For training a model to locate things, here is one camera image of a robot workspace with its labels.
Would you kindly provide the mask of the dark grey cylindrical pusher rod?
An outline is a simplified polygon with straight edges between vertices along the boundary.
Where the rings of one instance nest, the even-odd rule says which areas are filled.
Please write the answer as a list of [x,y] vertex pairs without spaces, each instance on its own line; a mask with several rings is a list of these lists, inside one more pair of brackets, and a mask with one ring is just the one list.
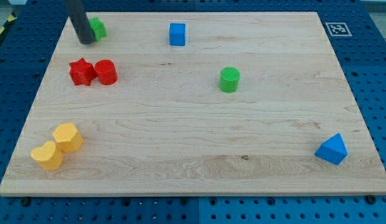
[[95,36],[82,1],[64,0],[64,5],[79,42],[83,45],[93,43]]

